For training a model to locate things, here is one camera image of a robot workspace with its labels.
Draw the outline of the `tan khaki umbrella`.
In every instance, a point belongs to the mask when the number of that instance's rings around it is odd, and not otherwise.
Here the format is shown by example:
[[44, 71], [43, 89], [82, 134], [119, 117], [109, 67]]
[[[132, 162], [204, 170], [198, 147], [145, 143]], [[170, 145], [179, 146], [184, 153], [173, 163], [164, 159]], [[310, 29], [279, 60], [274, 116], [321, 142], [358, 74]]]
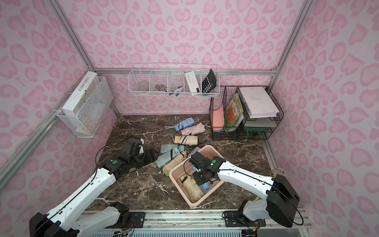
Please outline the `tan khaki umbrella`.
[[170, 171], [179, 165], [182, 161], [184, 161], [187, 158], [187, 152], [183, 151], [180, 154], [178, 154], [173, 160], [171, 160], [169, 163], [165, 164], [163, 167], [163, 172], [166, 176], [169, 176]]

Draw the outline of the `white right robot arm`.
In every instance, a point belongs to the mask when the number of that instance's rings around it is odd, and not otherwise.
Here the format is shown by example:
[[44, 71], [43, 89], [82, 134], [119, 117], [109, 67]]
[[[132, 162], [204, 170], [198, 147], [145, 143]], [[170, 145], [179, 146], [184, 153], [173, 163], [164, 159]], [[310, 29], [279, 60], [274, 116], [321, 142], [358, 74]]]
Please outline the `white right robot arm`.
[[291, 228], [299, 214], [300, 196], [283, 175], [262, 176], [238, 166], [218, 156], [209, 159], [196, 152], [188, 161], [196, 168], [192, 174], [197, 185], [210, 181], [224, 181], [237, 185], [261, 198], [261, 206], [245, 204], [242, 214], [255, 221], [269, 216], [281, 226]]

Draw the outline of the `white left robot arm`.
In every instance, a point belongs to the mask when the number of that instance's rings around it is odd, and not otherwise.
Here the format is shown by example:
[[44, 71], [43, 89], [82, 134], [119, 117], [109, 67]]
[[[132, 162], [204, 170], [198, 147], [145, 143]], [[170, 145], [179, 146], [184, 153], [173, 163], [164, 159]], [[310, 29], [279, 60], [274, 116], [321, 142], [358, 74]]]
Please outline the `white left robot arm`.
[[155, 162], [158, 152], [144, 148], [143, 139], [128, 139], [122, 149], [104, 159], [94, 174], [68, 198], [46, 214], [38, 212], [29, 221], [32, 237], [88, 237], [104, 228], [135, 228], [138, 219], [120, 202], [97, 214], [79, 217], [98, 196], [124, 175]]

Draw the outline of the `pink plastic storage box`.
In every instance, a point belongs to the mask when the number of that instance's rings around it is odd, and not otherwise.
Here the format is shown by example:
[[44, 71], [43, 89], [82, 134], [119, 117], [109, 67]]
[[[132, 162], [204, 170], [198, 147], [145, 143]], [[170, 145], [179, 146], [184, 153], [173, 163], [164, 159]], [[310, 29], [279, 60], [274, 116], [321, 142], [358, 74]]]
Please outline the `pink plastic storage box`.
[[190, 208], [199, 207], [206, 198], [224, 184], [224, 181], [212, 179], [211, 182], [207, 181], [202, 184], [203, 186], [208, 185], [208, 189], [205, 191], [196, 183], [193, 177], [194, 173], [195, 171], [189, 159], [182, 161], [169, 173], [171, 181]]

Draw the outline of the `beige umbrella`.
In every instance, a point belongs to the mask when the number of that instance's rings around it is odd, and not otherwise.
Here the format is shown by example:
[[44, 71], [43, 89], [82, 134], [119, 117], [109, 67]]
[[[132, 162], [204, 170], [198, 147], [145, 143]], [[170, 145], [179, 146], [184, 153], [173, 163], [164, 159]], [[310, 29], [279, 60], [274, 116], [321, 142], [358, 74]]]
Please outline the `beige umbrella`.
[[187, 191], [191, 202], [195, 203], [204, 196], [204, 191], [191, 176], [183, 175], [179, 180], [183, 188]]

